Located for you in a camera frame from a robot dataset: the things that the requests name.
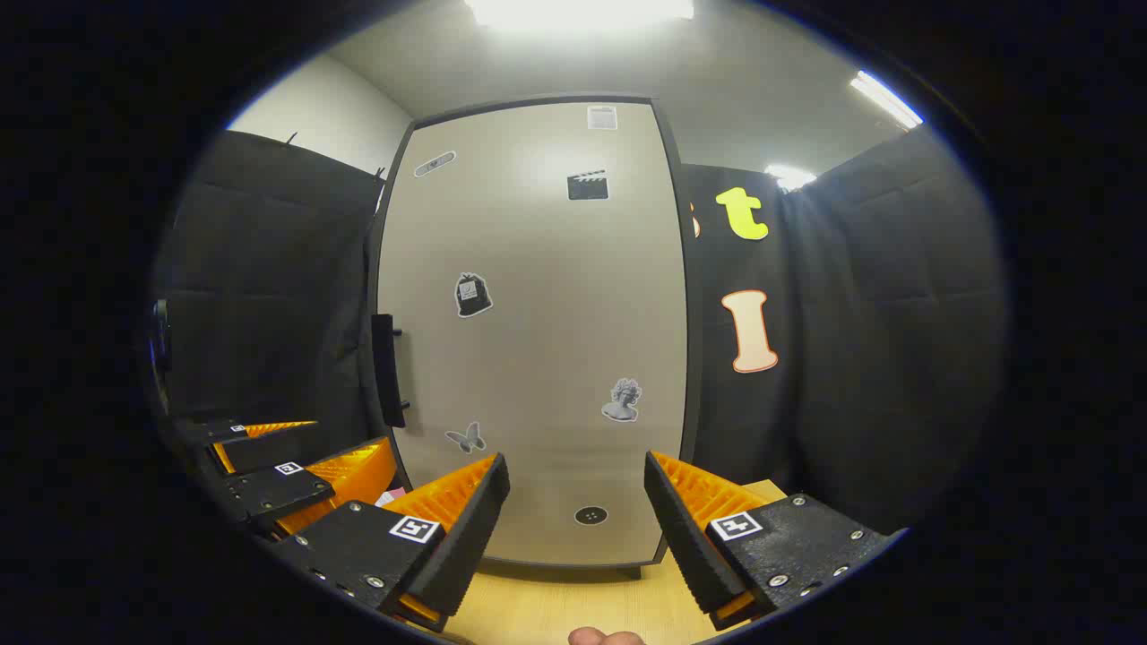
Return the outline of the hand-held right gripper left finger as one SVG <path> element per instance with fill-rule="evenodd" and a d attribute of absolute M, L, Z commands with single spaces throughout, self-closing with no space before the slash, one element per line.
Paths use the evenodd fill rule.
<path fill-rule="evenodd" d="M 482 564 L 512 491 L 504 453 L 379 506 L 343 502 L 270 545 L 270 554 L 331 595 L 442 632 Z"/>

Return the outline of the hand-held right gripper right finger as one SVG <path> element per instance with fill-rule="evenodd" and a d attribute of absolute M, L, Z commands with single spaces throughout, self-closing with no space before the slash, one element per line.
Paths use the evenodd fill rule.
<path fill-rule="evenodd" d="M 643 491 L 685 584 L 718 630 L 805 605 L 905 536 L 880 533 L 810 494 L 767 502 L 657 451 L 643 457 Z"/>

